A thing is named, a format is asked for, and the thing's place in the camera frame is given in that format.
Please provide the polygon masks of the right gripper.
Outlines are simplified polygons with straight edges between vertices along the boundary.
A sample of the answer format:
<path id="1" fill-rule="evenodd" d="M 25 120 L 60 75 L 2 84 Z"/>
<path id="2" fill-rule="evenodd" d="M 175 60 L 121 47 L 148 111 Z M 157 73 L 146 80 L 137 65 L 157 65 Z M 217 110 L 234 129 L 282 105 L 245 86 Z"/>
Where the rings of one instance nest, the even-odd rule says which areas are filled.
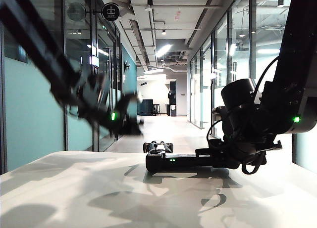
<path id="1" fill-rule="evenodd" d="M 259 167 L 266 164 L 266 151 L 282 149 L 281 141 L 274 143 L 275 136 L 257 136 L 237 139 L 232 144 L 223 136 L 225 145 L 229 145 L 224 152 L 224 142 L 220 138 L 208 139 L 209 148 L 195 150 L 198 166 L 212 166 L 214 168 L 237 169 L 239 165 Z"/>

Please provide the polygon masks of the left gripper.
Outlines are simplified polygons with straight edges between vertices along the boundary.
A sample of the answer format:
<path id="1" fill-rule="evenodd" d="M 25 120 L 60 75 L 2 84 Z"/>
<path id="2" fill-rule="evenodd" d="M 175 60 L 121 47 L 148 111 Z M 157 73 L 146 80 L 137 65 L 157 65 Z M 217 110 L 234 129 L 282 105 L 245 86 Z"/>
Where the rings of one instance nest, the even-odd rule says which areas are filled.
<path id="1" fill-rule="evenodd" d="M 138 136 L 141 135 L 140 127 L 144 125 L 144 121 L 137 121 L 137 118 L 125 115 L 123 120 L 119 122 L 115 133 L 118 135 Z"/>

